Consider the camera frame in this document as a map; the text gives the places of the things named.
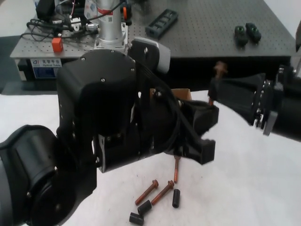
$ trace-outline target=black rubber cap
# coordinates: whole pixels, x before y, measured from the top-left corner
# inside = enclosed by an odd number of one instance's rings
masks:
[[[144,219],[139,214],[131,213],[130,222],[135,225],[143,225]]]
[[[173,197],[173,207],[178,208],[180,205],[180,190],[175,189],[174,190],[174,197]]]
[[[148,200],[137,208],[140,216],[144,216],[151,209],[151,202]]]

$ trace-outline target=black device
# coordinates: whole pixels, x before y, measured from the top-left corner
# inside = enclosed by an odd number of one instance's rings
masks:
[[[212,79],[208,95],[240,114],[251,126],[301,140],[301,78],[280,65],[275,80],[264,73],[245,78]]]
[[[235,36],[236,43],[241,47],[245,46],[249,41],[243,26],[235,27],[234,36]]]
[[[145,28],[147,36],[160,38],[178,19],[179,14],[173,10],[166,9],[153,22]]]
[[[55,11],[54,0],[40,0],[37,7],[37,17],[40,20],[49,21]]]
[[[248,34],[250,39],[255,43],[258,43],[261,39],[261,33],[257,29],[256,25],[253,23],[246,23],[246,33]]]
[[[64,223],[96,188],[97,168],[107,172],[161,152],[214,160],[215,141],[200,136],[217,123],[219,109],[177,99],[139,62],[104,49],[63,65],[56,135],[23,126],[0,144],[0,225]]]

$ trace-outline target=white cloth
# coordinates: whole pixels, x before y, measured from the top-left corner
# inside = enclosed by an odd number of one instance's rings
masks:
[[[206,92],[192,93],[207,100]],[[24,124],[40,124],[55,132],[57,96],[0,96],[0,142]],[[182,158],[180,207],[170,192],[145,216],[145,226],[300,226],[301,145],[249,127],[231,109],[220,108],[219,123],[204,135],[216,140],[215,161],[206,165]],[[97,173],[97,188],[64,226],[126,226],[137,213],[136,198],[157,179],[152,200],[174,176],[167,154]]]

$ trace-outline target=silver cylinder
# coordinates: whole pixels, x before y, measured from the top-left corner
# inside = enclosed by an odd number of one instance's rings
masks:
[[[113,9],[119,0],[96,0],[98,15],[105,14]],[[122,42],[125,38],[121,29],[121,13],[117,7],[112,13],[98,19],[100,28],[99,39],[105,44]]]

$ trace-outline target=copper bolt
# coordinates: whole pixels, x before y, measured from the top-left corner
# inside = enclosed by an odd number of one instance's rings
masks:
[[[157,202],[168,192],[170,189],[174,188],[174,182],[170,180],[168,185],[151,201],[152,205],[156,205]]]
[[[178,171],[179,171],[179,160],[181,157],[175,156],[175,165],[174,165],[174,183],[178,183]]]
[[[152,185],[146,189],[146,191],[140,195],[140,197],[135,201],[135,204],[136,205],[139,205],[139,203],[141,203],[141,201],[146,197],[148,196],[149,193],[151,193],[151,191],[154,189],[154,188],[157,188],[159,186],[159,183],[157,180],[153,180],[152,181]]]

